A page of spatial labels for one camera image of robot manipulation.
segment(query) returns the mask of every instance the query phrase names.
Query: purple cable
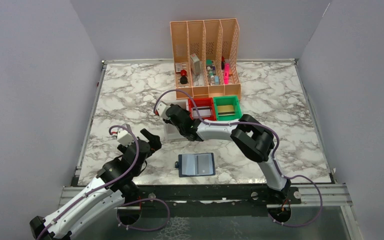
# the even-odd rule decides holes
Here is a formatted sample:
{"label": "purple cable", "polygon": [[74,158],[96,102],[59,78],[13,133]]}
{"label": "purple cable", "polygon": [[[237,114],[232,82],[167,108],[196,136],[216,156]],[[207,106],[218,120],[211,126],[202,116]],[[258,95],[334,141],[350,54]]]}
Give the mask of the purple cable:
{"label": "purple cable", "polygon": [[[167,93],[170,93],[170,92],[181,92],[183,94],[185,94],[189,99],[190,101],[192,102],[193,106],[195,107],[195,109],[198,109],[197,107],[197,104],[195,103],[194,99],[185,91],[183,90],[179,90],[179,89],[172,89],[172,90],[168,90],[168,91],[165,91],[163,94],[161,94],[161,96],[159,96],[159,98],[156,100],[156,103],[155,105],[153,106],[153,112],[156,114],[156,109],[157,109],[157,104],[158,102],[160,101],[160,99],[166,95]],[[216,122],[207,122],[207,121],[204,121],[204,119],[201,117],[200,115],[200,111],[196,111],[197,115],[198,115],[198,118],[199,120],[205,124],[205,125],[213,125],[213,126],[231,126],[231,125],[239,125],[239,124],[243,124],[243,125],[254,125],[254,126],[259,126],[259,127],[262,127],[268,131],[270,131],[271,133],[273,133],[273,135],[276,137],[276,146],[274,146],[273,148],[273,151],[271,151],[271,158],[273,159],[273,162],[274,162],[274,166],[276,167],[276,170],[277,172],[280,174],[280,176],[282,176],[282,178],[284,179],[289,179],[289,180],[292,180],[292,179],[295,179],[295,178],[304,178],[306,180],[308,180],[311,184],[314,185],[315,189],[317,190],[318,192],[318,196],[320,197],[320,209],[318,210],[317,214],[311,219],[309,220],[308,222],[306,223],[302,223],[302,224],[296,224],[296,225],[293,225],[293,224],[287,224],[287,223],[282,223],[282,222],[279,222],[277,220],[275,220],[270,214],[269,216],[273,219],[273,222],[279,224],[279,225],[282,225],[282,226],[285,226],[285,227],[290,227],[290,228],[299,228],[299,227],[304,227],[304,226],[307,226],[309,224],[311,224],[312,222],[314,222],[319,216],[320,214],[322,213],[322,209],[323,209],[323,198],[322,198],[322,193],[320,192],[320,189],[319,187],[317,187],[316,183],[314,183],[310,178],[304,176],[304,175],[295,175],[295,176],[292,176],[292,177],[289,177],[289,176],[285,176],[281,169],[279,168],[278,166],[278,163],[275,159],[275,152],[276,150],[278,149],[279,147],[279,143],[280,143],[280,138],[279,138],[279,135],[273,130],[271,129],[270,127],[268,126],[264,126],[263,124],[260,124],[260,123],[255,123],[255,122],[244,122],[244,121],[237,121],[237,122],[232,122],[232,123],[216,123]]]}
{"label": "purple cable", "polygon": [[119,226],[126,227],[127,229],[139,230],[139,231],[143,231],[143,232],[153,232],[153,231],[157,231],[157,230],[160,230],[160,229],[164,228],[169,223],[169,220],[170,220],[170,208],[167,205],[167,203],[165,201],[161,200],[161,199],[158,199],[158,198],[144,198],[144,199],[139,199],[139,200],[136,200],[136,201],[131,201],[129,203],[125,203],[125,204],[123,204],[121,206],[122,207],[129,206],[129,205],[140,203],[140,202],[144,202],[144,201],[157,201],[157,202],[160,202],[160,203],[164,204],[165,208],[167,209],[167,219],[165,220],[164,224],[159,226],[159,227],[154,227],[154,228],[134,227],[134,226],[130,226],[130,225],[124,225],[122,223],[122,221],[119,219],[119,217],[117,216],[117,220],[118,220]]}
{"label": "purple cable", "polygon": [[[94,188],[94,189],[91,189],[90,191],[86,192],[85,195],[86,197],[89,196],[90,194],[100,190],[100,189],[103,189],[103,188],[106,188],[110,185],[113,185],[115,182],[117,182],[118,180],[120,180],[121,178],[123,178],[124,176],[126,176],[131,170],[132,168],[135,166],[136,162],[138,161],[138,157],[139,157],[139,143],[138,143],[138,139],[136,138],[136,136],[133,134],[132,131],[130,131],[129,129],[127,129],[126,127],[124,126],[121,126],[121,125],[114,125],[114,126],[111,126],[109,128],[109,134],[111,134],[111,130],[113,128],[121,128],[121,129],[124,129],[126,130],[132,137],[133,137],[133,140],[134,140],[134,144],[136,145],[136,155],[134,156],[134,160],[133,162],[131,163],[130,167],[123,173],[121,174],[119,177],[117,177],[116,179],[112,180],[112,181],[109,181],[101,186],[98,186],[97,188]],[[62,211],[58,216],[56,216],[53,221],[56,223],[64,214],[66,214],[70,209],[72,209],[76,204],[78,204],[81,200],[83,200],[84,197],[81,196],[79,197],[78,199],[76,199],[72,204],[70,204],[66,209],[64,209],[64,211]],[[48,224],[39,234],[39,236],[37,236],[36,240],[39,240],[42,238],[42,236],[45,234],[45,232],[51,227],[51,223]]]}

